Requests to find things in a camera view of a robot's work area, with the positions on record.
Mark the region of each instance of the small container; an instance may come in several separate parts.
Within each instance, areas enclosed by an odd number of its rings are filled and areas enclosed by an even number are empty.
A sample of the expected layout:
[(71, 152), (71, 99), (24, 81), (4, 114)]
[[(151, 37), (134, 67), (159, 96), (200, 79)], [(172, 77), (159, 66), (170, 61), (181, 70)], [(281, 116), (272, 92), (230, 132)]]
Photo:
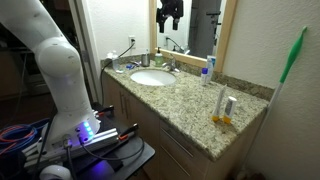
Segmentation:
[(234, 109), (236, 108), (237, 99), (229, 96), (226, 109), (224, 110), (223, 122), (231, 124), (231, 119), (234, 114)]
[(207, 77), (208, 77), (208, 68), (202, 68), (201, 81), (200, 81), (200, 84), (201, 84), (202, 86), (206, 85), (206, 83), (207, 83)]
[(162, 54), (160, 52), (160, 47), (158, 47), (158, 51), (154, 57), (154, 61), (155, 61), (155, 67), (162, 67), (163, 64), (163, 57)]
[(141, 55), (141, 66), (149, 67), (150, 66), (150, 55), (148, 49), (145, 54)]

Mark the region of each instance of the soap dispenser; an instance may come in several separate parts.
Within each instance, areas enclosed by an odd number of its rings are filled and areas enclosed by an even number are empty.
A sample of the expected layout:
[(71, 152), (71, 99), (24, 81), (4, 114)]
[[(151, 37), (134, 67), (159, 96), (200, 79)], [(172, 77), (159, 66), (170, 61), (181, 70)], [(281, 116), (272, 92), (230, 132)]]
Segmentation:
[(154, 58), (154, 61), (155, 61), (155, 67), (162, 67), (162, 64), (163, 64), (163, 57), (162, 57), (162, 54), (160, 52), (160, 47), (158, 47), (158, 51), (155, 55), (155, 58)]

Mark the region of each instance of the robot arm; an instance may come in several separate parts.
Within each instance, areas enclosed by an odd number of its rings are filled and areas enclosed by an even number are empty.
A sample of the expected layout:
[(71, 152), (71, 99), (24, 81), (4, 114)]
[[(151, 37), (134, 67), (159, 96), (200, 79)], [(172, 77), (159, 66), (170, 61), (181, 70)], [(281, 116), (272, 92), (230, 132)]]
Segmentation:
[(73, 146), (76, 129), (89, 142), (100, 128), (84, 84), (77, 50), (69, 44), (39, 0), (1, 0), (0, 22), (35, 54), (37, 65), (52, 94), (58, 113), (54, 117), (45, 150), (60, 148), (64, 135)]
[(157, 23), (160, 33), (164, 32), (164, 23), (167, 18), (173, 18), (173, 30), (178, 30), (180, 17), (183, 17), (183, 0), (161, 0), (162, 8), (157, 9)]

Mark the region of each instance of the cable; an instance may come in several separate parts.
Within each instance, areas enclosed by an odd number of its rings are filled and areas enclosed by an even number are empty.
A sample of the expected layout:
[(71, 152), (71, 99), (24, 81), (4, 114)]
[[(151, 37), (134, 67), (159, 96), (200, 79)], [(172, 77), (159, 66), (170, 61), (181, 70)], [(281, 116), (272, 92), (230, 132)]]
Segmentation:
[[(135, 40), (132, 40), (131, 46), (130, 46), (126, 51), (124, 51), (122, 54), (120, 54), (119, 58), (120, 58), (121, 56), (123, 56), (126, 52), (128, 52), (128, 51), (134, 46), (135, 43), (136, 43), (136, 41), (135, 41)], [(102, 105), (102, 106), (103, 106), (103, 104), (104, 104), (104, 93), (103, 93), (103, 85), (102, 85), (102, 74), (103, 74), (104, 70), (106, 69), (106, 67), (108, 67), (111, 63), (112, 63), (112, 60), (110, 60), (110, 61), (102, 68), (102, 70), (101, 70), (101, 72), (100, 72), (100, 86), (101, 86), (101, 90), (102, 90), (102, 92), (101, 92), (101, 94), (102, 94), (102, 96), (101, 96), (101, 98), (102, 98), (102, 100), (101, 100), (101, 105)]]
[(101, 157), (101, 156), (98, 156), (98, 155), (95, 155), (93, 154), (91, 151), (89, 151), (85, 146), (84, 146), (84, 143), (83, 143), (83, 140), (81, 137), (79, 137), (79, 142), (82, 146), (82, 148), (88, 153), (90, 154), (91, 156), (95, 157), (95, 158), (98, 158), (98, 159), (101, 159), (101, 160), (107, 160), (107, 161), (120, 161), (120, 160), (124, 160), (124, 159), (128, 159), (128, 158), (131, 158), (133, 156), (135, 156), (136, 154), (138, 154), (139, 152), (143, 152), (144, 150), (144, 141), (142, 138), (141, 139), (141, 147), (139, 148), (138, 151), (136, 151), (135, 153), (129, 155), (129, 156), (126, 156), (126, 157), (121, 157), (121, 158), (104, 158), (104, 157)]
[(120, 54), (119, 58), (120, 58), (121, 56), (123, 56), (126, 52), (128, 52), (128, 51), (134, 46), (134, 44), (136, 43), (136, 41), (133, 40), (133, 39), (131, 40), (131, 42), (132, 42), (131, 46), (130, 46), (126, 51), (124, 51), (122, 54)]
[(38, 156), (36, 165), (34, 166), (34, 169), (33, 169), (32, 180), (35, 180), (35, 178), (36, 178), (36, 174), (37, 174), (37, 171), (38, 171), (38, 168), (39, 168), (39, 162), (40, 162), (40, 159), (41, 159), (41, 156), (42, 156), (42, 152), (43, 152), (44, 146), (45, 146), (45, 144), (47, 142), (48, 134), (49, 134), (49, 131), (50, 131), (50, 128), (51, 128), (51, 124), (52, 124), (52, 121), (53, 121), (53, 118), (54, 118), (55, 115), (56, 115), (56, 106), (53, 105), (51, 116), (50, 116), (50, 120), (48, 122), (48, 126), (47, 126), (47, 129), (46, 129), (46, 133), (45, 133), (45, 135), (44, 135), (44, 137), (42, 139), (42, 144), (41, 144), (39, 156)]
[(14, 125), (2, 130), (0, 133), (0, 156), (17, 152), (28, 145), (36, 136), (37, 129), (30, 125)]
[(179, 49), (181, 49), (181, 46), (179, 46), (174, 40), (172, 40), (171, 38), (168, 38), (168, 37), (167, 37), (166, 39), (169, 39), (170, 41), (172, 41), (173, 43), (175, 43), (175, 44), (178, 46)]
[(16, 118), (16, 115), (17, 115), (17, 113), (19, 111), (20, 103), (21, 103), (21, 97), (22, 97), (22, 89), (23, 89), (22, 87), (23, 87), (23, 83), (24, 83), (24, 73), (26, 71), (27, 56), (28, 56), (28, 54), (25, 54), (25, 56), (24, 56), (23, 68), (22, 68), (22, 73), (21, 73), (21, 84), (20, 84), (20, 90), (19, 90), (19, 96), (18, 96), (18, 102), (17, 102), (16, 108), (15, 108), (14, 113), (13, 113), (12, 117), (10, 118), (10, 120), (1, 129), (4, 129), (10, 123), (12, 123), (13, 120)]
[(66, 153), (67, 153), (67, 159), (68, 159), (68, 163), (69, 163), (69, 168), (71, 171), (71, 176), (73, 180), (77, 180), (77, 175), (76, 172), (74, 170), (73, 164), (72, 164), (72, 159), (71, 159), (71, 154), (70, 154), (70, 147), (66, 148)]

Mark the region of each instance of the wooden cabinet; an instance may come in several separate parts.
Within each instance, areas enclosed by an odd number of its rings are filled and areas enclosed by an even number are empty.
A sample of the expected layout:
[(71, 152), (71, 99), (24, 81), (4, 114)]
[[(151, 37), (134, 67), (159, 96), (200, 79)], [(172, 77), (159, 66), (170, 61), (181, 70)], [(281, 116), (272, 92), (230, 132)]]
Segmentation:
[(150, 179), (159, 179), (159, 117), (109, 76), (104, 76), (104, 87), (106, 105), (114, 106), (115, 117), (127, 126), (138, 123), (139, 135), (155, 150), (143, 170)]
[(228, 179), (238, 172), (258, 125), (248, 128), (216, 162), (210, 161), (189, 140), (121, 87), (110, 76), (104, 76), (105, 105), (114, 105), (115, 116), (131, 126), (139, 124), (139, 135), (155, 149), (155, 156), (144, 167), (151, 180)]
[(105, 91), (104, 106), (113, 105), (114, 113), (126, 126), (132, 126), (134, 120), (131, 117), (130, 94), (109, 76), (103, 77)]
[(160, 147), (161, 179), (204, 179), (209, 160), (164, 121), (160, 122)]
[(139, 124), (139, 135), (155, 150), (143, 167), (150, 179), (159, 179), (159, 117), (134, 96), (130, 97), (132, 119)]

